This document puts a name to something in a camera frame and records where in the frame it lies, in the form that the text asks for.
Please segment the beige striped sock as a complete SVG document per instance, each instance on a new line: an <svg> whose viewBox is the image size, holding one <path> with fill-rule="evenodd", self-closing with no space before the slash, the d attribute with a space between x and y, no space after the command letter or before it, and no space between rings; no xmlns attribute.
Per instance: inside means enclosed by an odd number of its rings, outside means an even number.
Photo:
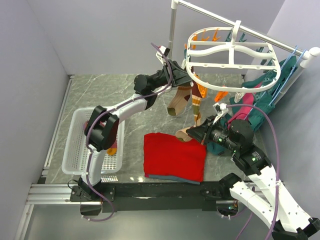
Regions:
<svg viewBox="0 0 320 240"><path fill-rule="evenodd" d="M175 96L167 106L167 113L170 116L177 116L183 112L191 97L191 89L190 85L179 86L177 88Z"/></svg>
<svg viewBox="0 0 320 240"><path fill-rule="evenodd" d="M178 130L175 133L175 137L181 142L189 142L192 138L187 134L187 130L193 127L197 127L201 124L201 112L200 112L200 105L202 103L202 95L199 91L199 87L196 82L192 81L191 86L191 103L192 103L192 111L194 117L194 125L191 127L186 127L183 129Z"/></svg>

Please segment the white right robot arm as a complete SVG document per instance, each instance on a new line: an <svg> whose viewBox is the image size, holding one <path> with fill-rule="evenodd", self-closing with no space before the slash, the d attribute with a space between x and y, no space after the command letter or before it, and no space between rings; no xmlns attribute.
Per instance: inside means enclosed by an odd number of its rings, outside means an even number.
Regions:
<svg viewBox="0 0 320 240"><path fill-rule="evenodd" d="M320 220L311 217L294 200L266 154L253 143L250 124L241 119L221 126L211 116L186 131L189 137L207 145L218 144L232 151L232 161L258 187L263 197L253 192L242 179L230 173L219 181L220 197L240 201L272 231L275 240L306 240L320 230Z"/></svg>

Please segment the white round clip hanger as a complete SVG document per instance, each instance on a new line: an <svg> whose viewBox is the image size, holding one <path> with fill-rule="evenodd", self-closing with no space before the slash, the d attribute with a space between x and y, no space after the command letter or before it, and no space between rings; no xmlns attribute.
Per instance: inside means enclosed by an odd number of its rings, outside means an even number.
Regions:
<svg viewBox="0 0 320 240"><path fill-rule="evenodd" d="M264 92L272 88L278 81L281 74L281 67L273 46L268 42L239 42L236 41L238 31L240 30L241 21L237 20L234 27L206 27L200 29L187 40L186 44L186 60L185 67L188 75L197 84L211 90L233 93L258 93ZM231 40L226 41L209 41L198 40L197 36L202 33L212 32L216 30L231 31ZM227 52L228 59L226 63L211 63L211 62L195 62L194 58L215 56L218 53ZM258 60L271 60L272 65L254 65L235 63L235 53L239 52ZM192 71L192 68L215 68L215 69L232 69L232 70L268 70L275 72L275 76L269 83L261 85L258 88L247 87L227 87L210 84L198 78Z"/></svg>

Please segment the maroon purple striped sock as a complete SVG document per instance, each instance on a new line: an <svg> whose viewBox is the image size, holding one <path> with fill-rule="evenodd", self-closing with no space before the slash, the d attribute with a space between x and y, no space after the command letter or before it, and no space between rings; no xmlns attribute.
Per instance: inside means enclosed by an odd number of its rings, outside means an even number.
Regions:
<svg viewBox="0 0 320 240"><path fill-rule="evenodd" d="M110 148L108 148L106 150L106 153L109 155L109 156L113 156L117 153L117 149L118 149L118 144L117 144L117 141L115 141L112 146Z"/></svg>

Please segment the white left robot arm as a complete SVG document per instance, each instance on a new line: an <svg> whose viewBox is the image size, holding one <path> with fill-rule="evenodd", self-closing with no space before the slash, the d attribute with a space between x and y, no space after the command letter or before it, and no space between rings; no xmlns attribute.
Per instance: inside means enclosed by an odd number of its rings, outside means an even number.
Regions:
<svg viewBox="0 0 320 240"><path fill-rule="evenodd" d="M191 82L187 71L176 61L169 60L163 68L152 75L139 74L134 78L134 94L111 107L100 105L93 109L85 127L85 145L89 156L85 171L78 180L82 195L88 201L100 195L101 170L106 151L116 142L118 128L127 118L153 106L157 97L169 87L176 88Z"/></svg>

